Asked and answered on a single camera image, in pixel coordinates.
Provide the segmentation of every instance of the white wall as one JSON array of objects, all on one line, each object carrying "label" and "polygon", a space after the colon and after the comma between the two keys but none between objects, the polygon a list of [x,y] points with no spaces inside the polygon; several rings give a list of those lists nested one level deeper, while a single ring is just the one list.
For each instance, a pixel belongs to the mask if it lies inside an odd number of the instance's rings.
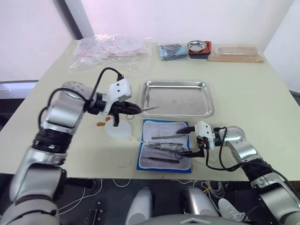
[{"label": "white wall", "polygon": [[82,0],[95,34],[161,42],[254,43],[265,49],[293,0]]},{"label": "white wall", "polygon": [[264,54],[289,90],[300,92],[300,0],[296,0]]},{"label": "white wall", "polygon": [[72,40],[53,0],[0,3],[0,81],[39,79]]}]

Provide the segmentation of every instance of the plastic bag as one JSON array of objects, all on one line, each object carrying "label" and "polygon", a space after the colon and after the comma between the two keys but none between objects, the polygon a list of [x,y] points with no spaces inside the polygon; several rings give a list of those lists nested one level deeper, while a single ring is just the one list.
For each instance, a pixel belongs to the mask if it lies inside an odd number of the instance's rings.
[{"label": "plastic bag", "polygon": [[162,61],[180,60],[188,57],[188,54],[181,44],[158,44],[159,56]]},{"label": "plastic bag", "polygon": [[73,52],[69,70],[85,70],[101,63],[131,72],[147,73],[152,58],[149,39],[125,35],[83,38]]},{"label": "plastic bag", "polygon": [[253,45],[212,45],[208,61],[263,63],[264,57]]}]

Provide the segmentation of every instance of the white table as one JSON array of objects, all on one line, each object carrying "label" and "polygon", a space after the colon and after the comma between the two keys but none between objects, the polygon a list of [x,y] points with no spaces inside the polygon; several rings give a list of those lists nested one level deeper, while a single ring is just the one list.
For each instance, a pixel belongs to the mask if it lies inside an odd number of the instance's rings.
[{"label": "white table", "polygon": [[[38,131],[38,113],[55,88],[69,80],[94,86],[103,65],[82,72],[68,72],[75,45],[76,41],[70,43],[0,132],[0,173],[16,172],[26,148],[31,145]],[[132,86],[133,97],[129,101],[139,103],[141,85],[148,80],[163,78],[204,82],[210,87],[215,107],[215,114],[204,121],[212,127],[241,127],[264,160],[288,179],[300,180],[300,108],[268,62],[225,63],[191,59],[161,62],[157,54],[154,51],[153,68],[149,76],[121,70]],[[116,75],[108,71],[101,80],[98,91],[106,91],[115,79]],[[143,119],[138,115],[129,120],[135,136],[141,136]],[[105,116],[84,116],[67,151],[66,163],[62,166],[69,177],[247,180],[241,169],[235,172],[208,169],[204,158],[192,159],[191,174],[138,171],[136,161],[139,142],[109,137],[104,127],[96,126],[100,121],[105,121]],[[183,121],[194,125],[199,119]],[[191,148],[198,150],[193,134],[190,134],[190,142]],[[223,152],[225,165],[236,164],[228,148],[224,148]],[[220,166],[218,149],[211,152],[210,164]]]}]

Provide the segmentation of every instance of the stainless steel tray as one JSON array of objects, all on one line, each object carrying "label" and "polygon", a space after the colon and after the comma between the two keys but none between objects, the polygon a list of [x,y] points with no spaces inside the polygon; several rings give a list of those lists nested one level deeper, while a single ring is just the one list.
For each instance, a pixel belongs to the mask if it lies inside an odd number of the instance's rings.
[{"label": "stainless steel tray", "polygon": [[209,87],[198,81],[148,81],[142,87],[145,117],[207,118],[214,114]]}]

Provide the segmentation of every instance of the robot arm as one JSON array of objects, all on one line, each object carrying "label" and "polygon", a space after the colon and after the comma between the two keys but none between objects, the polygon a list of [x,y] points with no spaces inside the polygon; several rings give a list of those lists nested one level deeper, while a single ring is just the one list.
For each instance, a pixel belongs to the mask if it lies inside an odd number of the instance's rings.
[{"label": "robot arm", "polygon": [[[59,166],[67,157],[67,149],[83,114],[87,111],[112,115],[114,126],[118,126],[119,113],[141,113],[137,105],[124,101],[131,97],[131,88],[117,73],[117,82],[109,86],[106,94],[72,81],[52,93],[39,132],[11,182],[9,197],[13,204],[4,213],[1,225],[60,224],[53,200],[60,194],[67,173]],[[52,102],[58,91],[58,99]]]},{"label": "robot arm", "polygon": [[296,194],[282,181],[277,171],[271,168],[246,139],[244,131],[239,127],[215,128],[204,121],[194,127],[188,127],[177,133],[195,131],[200,150],[213,150],[215,146],[229,147],[237,161],[235,169],[241,167],[251,182],[251,187],[259,194],[261,206],[274,216],[273,224],[300,225],[300,200]]}]

